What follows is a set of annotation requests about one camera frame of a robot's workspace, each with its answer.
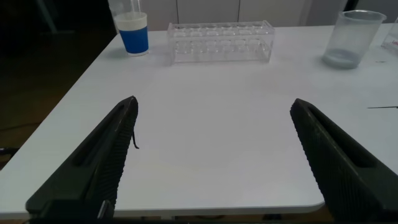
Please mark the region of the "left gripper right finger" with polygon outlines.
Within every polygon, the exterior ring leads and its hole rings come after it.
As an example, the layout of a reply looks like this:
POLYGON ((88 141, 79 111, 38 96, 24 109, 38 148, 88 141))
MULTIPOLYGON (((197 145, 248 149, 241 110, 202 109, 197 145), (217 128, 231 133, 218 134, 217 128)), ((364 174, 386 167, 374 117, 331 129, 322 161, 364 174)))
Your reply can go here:
POLYGON ((325 204, 336 221, 396 221, 397 174, 311 103, 290 116, 325 204))

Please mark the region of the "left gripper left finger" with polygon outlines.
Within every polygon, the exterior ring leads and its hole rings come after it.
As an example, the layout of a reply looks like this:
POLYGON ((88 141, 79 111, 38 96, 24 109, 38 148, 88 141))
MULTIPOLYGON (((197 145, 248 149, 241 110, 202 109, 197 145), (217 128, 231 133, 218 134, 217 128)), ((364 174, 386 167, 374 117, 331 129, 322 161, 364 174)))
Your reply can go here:
POLYGON ((130 145, 136 97, 120 101, 25 204, 32 218, 109 218, 130 145))

